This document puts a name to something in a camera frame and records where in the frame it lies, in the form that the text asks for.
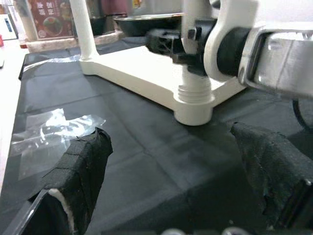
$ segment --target red food poster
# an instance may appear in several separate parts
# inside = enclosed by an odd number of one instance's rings
[[[73,36],[68,0],[28,0],[39,39]]]

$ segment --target black fabric padding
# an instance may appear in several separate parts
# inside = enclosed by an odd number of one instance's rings
[[[103,54],[144,42],[144,38],[126,38],[97,48]],[[75,50],[29,54],[25,62],[68,57],[77,54]],[[313,155],[313,137],[303,133],[290,101],[252,89],[215,107],[210,123],[188,127],[167,108],[106,79],[84,76],[78,62],[49,63],[23,74],[13,133],[25,130],[29,115],[57,108],[64,109],[67,120],[90,114],[105,119],[103,129],[112,140],[114,153],[88,235],[112,230],[162,232],[173,227],[190,233],[221,232],[229,226],[265,228],[236,140],[229,132],[236,121],[281,132],[301,151]],[[301,111],[306,117],[312,113],[302,106]],[[49,151],[53,157],[54,150]],[[39,173],[19,180],[20,164],[21,156],[9,157],[0,198],[0,234],[47,173],[39,165]]]
[[[58,189],[72,211],[77,234],[85,234],[104,179],[109,155],[109,135],[96,128],[91,135],[71,142],[56,166],[42,178],[41,189]]]
[[[268,225],[276,225],[296,185],[313,178],[313,161],[273,131],[235,123],[231,132]]]

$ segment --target white plastic stand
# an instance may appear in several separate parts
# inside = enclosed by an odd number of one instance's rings
[[[153,54],[146,47],[99,56],[85,0],[70,2],[81,47],[83,73],[103,77],[173,110],[175,118],[183,124],[196,126],[209,122],[216,105],[244,89],[235,77],[219,82],[197,76],[188,72],[186,66],[174,65],[171,58]],[[186,25],[192,24],[197,12],[202,15],[204,9],[208,14],[212,12],[207,0],[185,0],[184,4],[187,3],[197,7],[185,9],[185,17],[192,16],[184,20]]]

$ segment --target white cylindrical foot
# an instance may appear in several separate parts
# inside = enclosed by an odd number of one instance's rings
[[[90,25],[87,5],[85,0],[69,0],[78,41],[81,49],[81,61],[88,61],[98,56]]]
[[[199,126],[211,120],[214,96],[208,77],[190,73],[187,66],[184,67],[174,100],[174,116],[180,123]]]

